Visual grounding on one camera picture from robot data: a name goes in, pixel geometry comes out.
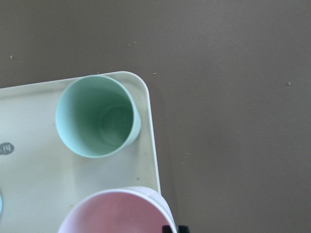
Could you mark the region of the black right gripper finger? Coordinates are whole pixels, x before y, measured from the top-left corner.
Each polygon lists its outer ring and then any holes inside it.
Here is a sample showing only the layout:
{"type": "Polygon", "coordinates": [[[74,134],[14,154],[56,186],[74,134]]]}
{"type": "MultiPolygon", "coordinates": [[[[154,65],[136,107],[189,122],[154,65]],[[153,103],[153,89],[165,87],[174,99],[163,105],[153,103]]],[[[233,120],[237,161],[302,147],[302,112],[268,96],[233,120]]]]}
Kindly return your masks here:
{"type": "Polygon", "coordinates": [[[162,226],[162,233],[173,233],[173,230],[176,230],[177,233],[189,233],[189,227],[185,225],[178,225],[176,229],[169,225],[162,226]]]}

